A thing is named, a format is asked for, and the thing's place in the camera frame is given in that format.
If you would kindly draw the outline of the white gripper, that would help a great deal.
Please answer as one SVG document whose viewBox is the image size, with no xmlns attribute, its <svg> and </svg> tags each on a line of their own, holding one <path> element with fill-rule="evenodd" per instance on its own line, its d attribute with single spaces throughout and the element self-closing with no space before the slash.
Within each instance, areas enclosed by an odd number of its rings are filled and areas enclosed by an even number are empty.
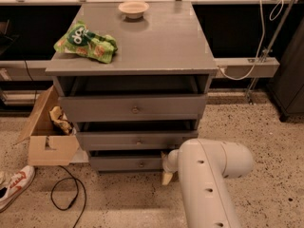
<svg viewBox="0 0 304 228">
<path fill-rule="evenodd" d="M 173 178 L 173 174 L 178 171 L 178 156 L 179 150 L 172 150 L 169 153 L 161 151 L 162 168 L 165 172 L 162 172 L 161 184 L 168 185 Z"/>
</svg>

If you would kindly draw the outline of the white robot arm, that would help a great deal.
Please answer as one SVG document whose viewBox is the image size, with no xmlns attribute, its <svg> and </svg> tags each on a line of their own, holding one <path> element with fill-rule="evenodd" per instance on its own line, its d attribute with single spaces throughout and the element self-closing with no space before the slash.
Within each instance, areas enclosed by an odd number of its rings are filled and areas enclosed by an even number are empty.
<svg viewBox="0 0 304 228">
<path fill-rule="evenodd" d="M 251 151 L 237 142 L 192 139 L 161 155 L 162 179 L 180 181 L 188 228 L 241 228 L 225 180 L 241 178 L 254 167 Z"/>
</svg>

